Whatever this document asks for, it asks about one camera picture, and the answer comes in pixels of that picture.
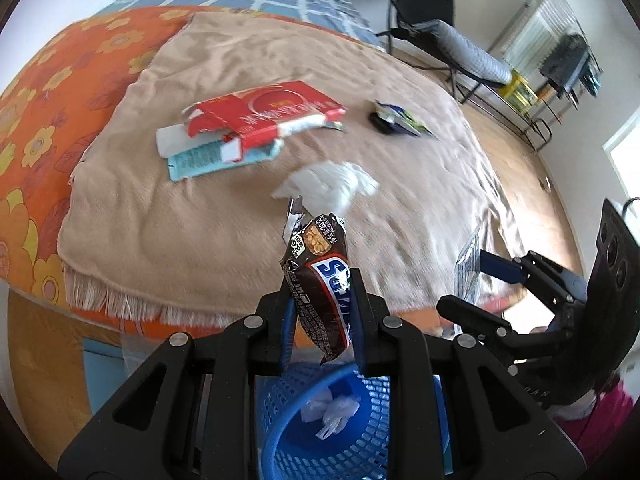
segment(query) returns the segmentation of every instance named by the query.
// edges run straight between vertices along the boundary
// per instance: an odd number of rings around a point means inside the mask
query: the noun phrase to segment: metal screw
[[[386,316],[385,319],[382,320],[382,323],[387,328],[400,328],[402,326],[402,319],[396,316]]]
[[[244,326],[247,328],[260,328],[264,320],[260,316],[248,316],[244,318]]]
[[[469,334],[460,334],[456,341],[462,348],[473,348],[476,346],[476,338]]]
[[[184,332],[176,332],[175,334],[171,334],[169,338],[169,344],[171,346],[183,346],[186,345],[189,341],[189,336]]]

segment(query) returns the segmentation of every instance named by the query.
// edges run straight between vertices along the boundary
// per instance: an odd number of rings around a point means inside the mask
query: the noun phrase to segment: blanket fringe
[[[144,300],[131,294],[119,292],[100,280],[77,272],[63,264],[66,302],[81,310],[104,313],[130,321],[152,321],[171,326],[207,326],[226,328],[241,319],[242,315],[219,314],[185,310],[174,306]]]

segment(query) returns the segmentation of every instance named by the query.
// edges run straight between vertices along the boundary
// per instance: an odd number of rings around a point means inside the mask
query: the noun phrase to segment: snickers wrapper
[[[302,197],[289,202],[282,235],[287,251],[280,262],[300,324],[332,361],[350,344],[350,272],[341,218],[313,218]]]

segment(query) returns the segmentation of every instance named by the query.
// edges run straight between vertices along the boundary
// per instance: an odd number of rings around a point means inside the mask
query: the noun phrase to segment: light blue package
[[[240,162],[222,162],[220,156],[221,140],[204,144],[192,150],[178,153],[167,159],[169,167],[169,177],[174,182],[184,178],[199,176],[214,171],[228,170],[228,168],[238,168],[247,164],[255,164],[264,160],[276,158],[282,148],[282,140],[276,139],[259,148],[252,148],[244,154],[244,159]]]

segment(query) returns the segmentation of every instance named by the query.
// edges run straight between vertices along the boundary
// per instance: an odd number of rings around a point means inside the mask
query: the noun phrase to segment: rolled gray cushion
[[[438,48],[456,64],[478,79],[507,84],[511,82],[511,70],[494,56],[474,45],[449,23],[441,20],[419,23],[412,32],[430,32]]]

